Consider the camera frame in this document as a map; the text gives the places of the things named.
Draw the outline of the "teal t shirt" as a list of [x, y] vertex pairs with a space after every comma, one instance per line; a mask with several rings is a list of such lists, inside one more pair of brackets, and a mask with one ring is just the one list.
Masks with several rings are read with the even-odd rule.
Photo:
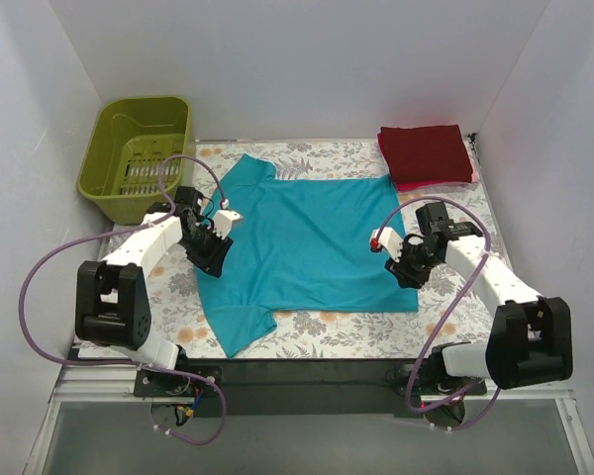
[[244, 219], [221, 277], [198, 273], [197, 289], [227, 357], [273, 332], [277, 311], [418, 311], [417, 291], [400, 288], [369, 249], [398, 205], [388, 177], [280, 180], [272, 163], [245, 154], [221, 184]]

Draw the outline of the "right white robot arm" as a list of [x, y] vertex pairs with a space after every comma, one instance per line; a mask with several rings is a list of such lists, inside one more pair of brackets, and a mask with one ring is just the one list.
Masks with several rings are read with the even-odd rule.
[[450, 393], [466, 379], [490, 379], [503, 390], [564, 381], [573, 372], [571, 315], [559, 297], [524, 283], [493, 254], [481, 225], [456, 222], [445, 201], [416, 212], [419, 233], [401, 237], [382, 225], [370, 236], [374, 252], [386, 250], [385, 268], [403, 289], [421, 289], [434, 268], [446, 265], [463, 289], [484, 304], [492, 325], [483, 342], [435, 347], [427, 359], [430, 385]]

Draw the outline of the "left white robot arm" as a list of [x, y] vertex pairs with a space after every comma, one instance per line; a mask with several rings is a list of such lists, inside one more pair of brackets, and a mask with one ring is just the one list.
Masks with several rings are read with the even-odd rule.
[[148, 277], [170, 248], [180, 244], [196, 269], [219, 278], [233, 245], [229, 233], [243, 219], [227, 201], [207, 217], [203, 201], [195, 188], [178, 188], [171, 203], [148, 207], [142, 228], [120, 247], [100, 261], [82, 263], [77, 271], [76, 336], [159, 367], [156, 383], [171, 396], [189, 388], [191, 373], [178, 363], [181, 348], [153, 328]]

